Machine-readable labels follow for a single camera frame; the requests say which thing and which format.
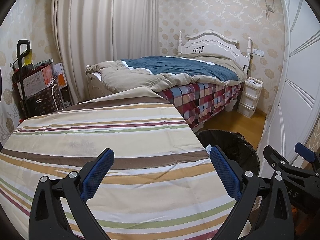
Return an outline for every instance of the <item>storage bin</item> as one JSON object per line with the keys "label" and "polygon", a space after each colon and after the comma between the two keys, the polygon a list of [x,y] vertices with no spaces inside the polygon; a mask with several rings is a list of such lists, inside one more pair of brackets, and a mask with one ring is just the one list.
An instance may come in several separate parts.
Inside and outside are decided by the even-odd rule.
{"label": "storage bin", "polygon": [[[249,80],[254,80],[256,84],[252,84],[251,82],[249,82]],[[262,81],[249,77],[245,82],[243,92],[258,98],[261,93],[262,85]]]}
{"label": "storage bin", "polygon": [[249,94],[243,92],[241,99],[240,99],[240,102],[243,103],[244,105],[255,108],[258,103],[258,97],[253,97],[252,95],[249,95]]}
{"label": "storage bin", "polygon": [[236,161],[244,171],[252,171],[258,176],[260,161],[257,152],[240,133],[204,130],[196,132],[195,135],[204,148],[209,144],[210,146],[218,145],[225,155],[230,160]]}
{"label": "storage bin", "polygon": [[250,118],[254,114],[255,110],[256,109],[254,107],[246,106],[241,102],[239,103],[238,112],[246,117]]}
{"label": "storage bin", "polygon": [[235,106],[236,102],[237,102],[237,98],[232,99],[230,101],[230,103],[224,108],[224,110],[227,112],[231,112],[233,110],[233,107]]}

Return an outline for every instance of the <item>floral wallpaper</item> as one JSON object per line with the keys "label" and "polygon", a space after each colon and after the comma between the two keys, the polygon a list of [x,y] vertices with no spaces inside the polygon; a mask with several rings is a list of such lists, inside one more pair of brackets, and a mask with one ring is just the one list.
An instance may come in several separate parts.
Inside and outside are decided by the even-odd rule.
{"label": "floral wallpaper", "polygon": [[2,99],[0,101],[0,141],[7,141],[19,125],[19,100],[13,93],[10,63],[17,57],[17,42],[28,39],[32,61],[53,58],[60,62],[51,27],[51,0],[17,0],[0,26],[0,68]]}
{"label": "floral wallpaper", "polygon": [[32,20],[32,59],[40,62],[53,58],[55,63],[61,62],[57,52],[51,24],[51,0],[36,0]]}
{"label": "floral wallpaper", "polygon": [[320,148],[320,119],[316,123],[316,126],[306,144],[310,150],[317,152]]}
{"label": "floral wallpaper", "polygon": [[17,57],[17,42],[31,37],[32,17],[36,0],[17,0],[0,27],[0,68],[2,75],[2,99],[0,101],[0,141],[7,141],[19,125],[18,101],[12,94],[12,74],[10,63]]}
{"label": "floral wallpaper", "polygon": [[275,100],[284,59],[284,17],[280,0],[266,19],[265,0],[159,0],[160,55],[177,54],[179,31],[186,35],[214,30],[239,41],[243,54],[247,39],[264,57],[253,55],[250,76],[264,82],[258,108],[269,114]]}

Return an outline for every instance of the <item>striped bedsheet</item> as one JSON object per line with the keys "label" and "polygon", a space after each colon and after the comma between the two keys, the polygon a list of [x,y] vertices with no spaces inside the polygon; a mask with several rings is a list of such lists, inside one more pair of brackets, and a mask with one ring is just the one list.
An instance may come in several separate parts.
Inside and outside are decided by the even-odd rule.
{"label": "striped bedsheet", "polygon": [[40,177],[79,171],[106,147],[115,161],[87,205],[111,239],[210,239],[235,204],[177,109],[141,87],[30,118],[10,136],[0,203],[25,239]]}

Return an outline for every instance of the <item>white wardrobe door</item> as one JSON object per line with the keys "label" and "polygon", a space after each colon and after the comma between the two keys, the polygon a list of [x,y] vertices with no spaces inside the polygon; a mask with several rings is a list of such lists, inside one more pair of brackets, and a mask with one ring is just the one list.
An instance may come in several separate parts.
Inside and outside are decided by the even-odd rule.
{"label": "white wardrobe door", "polygon": [[303,136],[302,133],[311,115],[312,108],[302,89],[288,79],[285,81],[280,106],[280,122],[283,123],[285,134],[283,156],[289,162],[292,162],[296,157],[294,146]]}
{"label": "white wardrobe door", "polygon": [[269,165],[266,159],[264,159],[260,165],[261,165],[261,168],[260,168],[259,177],[270,179],[275,170]]}
{"label": "white wardrobe door", "polygon": [[306,43],[305,46],[305,49],[296,54],[291,52],[287,79],[300,87],[306,96],[309,96],[310,100],[314,102],[319,89],[320,42]]}
{"label": "white wardrobe door", "polygon": [[308,39],[315,41],[319,33],[320,23],[305,0],[294,0],[289,8],[290,19],[290,53],[303,48]]}
{"label": "white wardrobe door", "polygon": [[284,129],[280,105],[277,107],[275,116],[270,124],[269,144],[281,155],[284,155]]}
{"label": "white wardrobe door", "polygon": [[260,168],[261,168],[261,165],[262,165],[262,162],[263,162],[263,149],[269,145],[268,142],[269,142],[269,133],[270,132],[270,129],[268,129],[267,131],[265,131],[262,135],[262,138],[259,142],[259,146],[258,146],[258,150],[257,151],[257,154],[258,154],[258,157],[259,157],[259,161],[260,161]]}

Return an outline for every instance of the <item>plaid bed skirt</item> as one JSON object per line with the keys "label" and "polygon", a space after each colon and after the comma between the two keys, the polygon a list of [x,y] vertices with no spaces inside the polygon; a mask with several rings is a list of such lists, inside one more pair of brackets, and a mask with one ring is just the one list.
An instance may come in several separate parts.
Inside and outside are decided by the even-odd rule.
{"label": "plaid bed skirt", "polygon": [[238,96],[240,89],[241,84],[218,86],[210,83],[194,83],[175,86],[158,94],[177,108],[190,128],[195,128],[222,111]]}

